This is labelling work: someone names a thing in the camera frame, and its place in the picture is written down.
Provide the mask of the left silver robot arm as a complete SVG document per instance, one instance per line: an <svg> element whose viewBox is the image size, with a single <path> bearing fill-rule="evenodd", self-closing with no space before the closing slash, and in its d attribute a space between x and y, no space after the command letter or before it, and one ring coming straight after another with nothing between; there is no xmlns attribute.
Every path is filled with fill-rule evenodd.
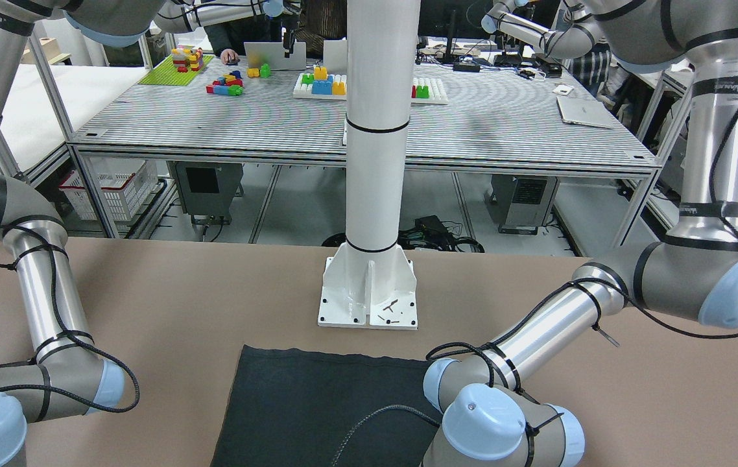
<svg viewBox="0 0 738 467"><path fill-rule="evenodd" d="M523 380L628 305L738 337L738 1L584 1L588 23L627 68L686 58L693 80L678 222L663 241L580 266L512 329L429 353L425 397L443 414L423 466L573 466L585 440L570 411Z"/></svg>

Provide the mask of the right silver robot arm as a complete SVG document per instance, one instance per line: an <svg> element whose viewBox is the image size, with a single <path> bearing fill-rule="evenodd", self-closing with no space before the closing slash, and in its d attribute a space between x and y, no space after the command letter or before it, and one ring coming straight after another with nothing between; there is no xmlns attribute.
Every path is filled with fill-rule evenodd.
<svg viewBox="0 0 738 467"><path fill-rule="evenodd" d="M62 10L86 36L129 45L162 1L0 1L0 124L26 42L37 21ZM0 174L0 242L13 255L35 355L0 366L0 465L24 466L29 423L93 411L120 413L134 373L93 345L65 251L67 232L49 201Z"/></svg>

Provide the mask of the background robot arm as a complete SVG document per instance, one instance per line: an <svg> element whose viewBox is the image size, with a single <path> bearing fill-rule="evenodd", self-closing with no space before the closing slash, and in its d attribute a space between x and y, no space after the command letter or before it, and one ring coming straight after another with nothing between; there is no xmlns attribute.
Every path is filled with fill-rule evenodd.
<svg viewBox="0 0 738 467"><path fill-rule="evenodd" d="M493 1L490 11L481 19L485 32L502 32L532 45L535 51L554 59L585 56L595 45L606 44L605 34L582 1L562 1L567 27L547 29L529 19L518 17L514 10L527 1Z"/></svg>

